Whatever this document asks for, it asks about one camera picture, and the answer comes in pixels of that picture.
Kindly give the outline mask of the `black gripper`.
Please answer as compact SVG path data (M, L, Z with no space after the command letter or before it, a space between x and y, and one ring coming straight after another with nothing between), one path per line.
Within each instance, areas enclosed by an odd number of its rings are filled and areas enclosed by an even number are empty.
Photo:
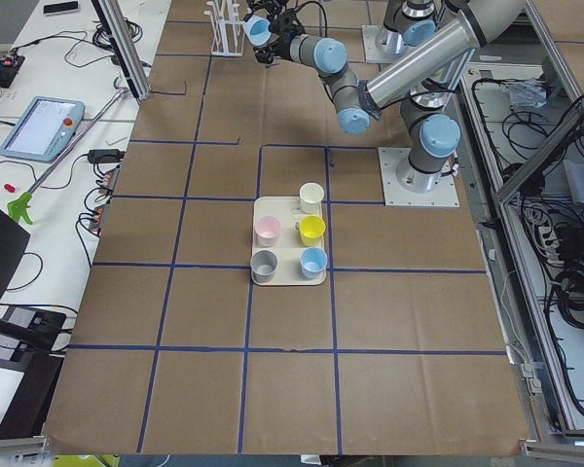
M274 35L266 45L254 46L254 55L259 63L272 64L276 57L291 61L292 41L305 33L305 28L297 18L296 9L287 9L282 13L268 14L269 31Z
M247 0L252 13L264 10L268 16L277 16L287 9L288 0Z

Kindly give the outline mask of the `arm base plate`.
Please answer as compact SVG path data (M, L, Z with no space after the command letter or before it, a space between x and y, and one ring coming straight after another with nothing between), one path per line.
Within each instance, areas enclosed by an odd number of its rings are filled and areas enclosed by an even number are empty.
M409 148L378 148L384 205L459 208L456 181L449 163L445 162L437 173L425 174L410 165L409 153Z
M402 35L382 25L363 25L361 34L368 63L393 63L405 52Z

